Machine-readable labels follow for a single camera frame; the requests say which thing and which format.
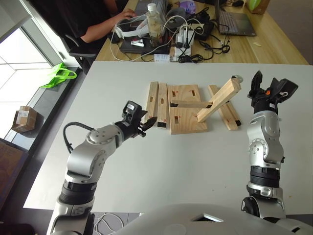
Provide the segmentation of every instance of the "wooden desk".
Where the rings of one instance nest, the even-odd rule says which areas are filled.
[[[135,9],[138,0],[129,0],[126,8]],[[197,12],[209,7],[208,13],[211,19],[215,18],[214,6],[198,3]],[[251,20],[251,23],[256,31],[256,37],[245,36],[230,36],[230,52],[222,55],[214,55],[211,60],[206,62],[218,62],[218,63],[263,63],[263,64],[297,64],[307,65],[308,62],[284,34],[281,28],[273,20],[273,18],[266,12],[263,15],[251,14],[249,10],[244,7],[225,7],[227,11],[247,13]],[[221,40],[224,39],[224,35],[219,34],[217,29],[213,30],[213,35],[217,36]],[[220,47],[219,42],[210,37],[207,42],[213,47]],[[117,45],[112,44],[112,51],[114,55],[121,60],[129,60],[125,54],[120,52]],[[192,54],[200,54],[203,57],[210,57],[211,52],[205,51],[199,42],[196,40],[191,47]],[[135,59],[139,57],[139,54],[127,54],[130,58]],[[152,59],[152,56],[146,56],[145,60]],[[115,61],[110,50],[110,41],[106,40],[102,49],[100,50],[96,60],[98,61]]]

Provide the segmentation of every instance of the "floor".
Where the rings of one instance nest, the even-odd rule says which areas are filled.
[[[271,0],[267,11],[310,65],[313,64],[312,0]]]
[[[268,7],[268,12],[300,50],[307,61],[310,64],[313,64],[312,0],[301,0],[296,2],[297,4],[295,4],[294,0],[272,0]],[[39,235],[46,234],[52,211],[24,209],[22,207],[41,164],[51,147],[52,141],[83,80],[84,76],[82,75],[77,78],[77,82],[72,88],[67,101],[64,103],[58,116],[52,122],[49,132],[47,132],[47,135],[44,137],[40,149],[35,153],[32,161],[23,173],[16,190],[11,195],[10,200],[6,203],[0,221],[4,221],[5,223],[29,223],[35,228]],[[98,218],[102,214],[102,212],[98,212],[95,215]],[[116,214],[122,219],[125,225],[139,216],[137,213]],[[289,217],[313,225],[312,215],[291,215]],[[116,218],[110,215],[107,215],[105,218],[113,229],[117,230],[121,227],[120,222]],[[101,231],[103,235],[111,233],[104,223],[99,225],[99,231]]]

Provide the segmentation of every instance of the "white table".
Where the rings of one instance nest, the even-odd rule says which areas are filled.
[[[203,100],[207,85],[222,86],[233,74],[244,78],[232,103],[243,125],[228,131],[218,112],[208,119],[209,132],[170,135],[156,127],[145,138],[127,140],[107,160],[98,182],[95,212],[146,212],[175,203],[210,203],[240,210],[248,196],[248,138],[253,113],[247,98],[257,70],[263,88],[273,77],[287,78],[299,89],[279,105],[281,144],[285,163],[281,168],[287,214],[313,213],[313,67],[263,64],[175,64],[95,61],[78,92],[63,126],[70,121],[101,127],[121,120],[128,100],[145,108],[150,81],[169,85],[198,84]],[[68,152],[62,127],[38,173],[24,207],[53,209],[64,181]],[[69,128],[73,146],[86,131]]]

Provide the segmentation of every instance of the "plastic bottle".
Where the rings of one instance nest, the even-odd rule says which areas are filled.
[[[162,43],[162,24],[155,3],[148,4],[147,20],[151,45],[157,47]]]

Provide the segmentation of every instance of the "windowsill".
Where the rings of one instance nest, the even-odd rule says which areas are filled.
[[[81,72],[78,67],[69,67],[68,69],[75,71],[77,75]],[[4,139],[27,150],[28,155],[31,157],[75,80],[68,79],[54,88],[38,89],[27,104],[38,112],[35,129],[22,134],[10,130]]]

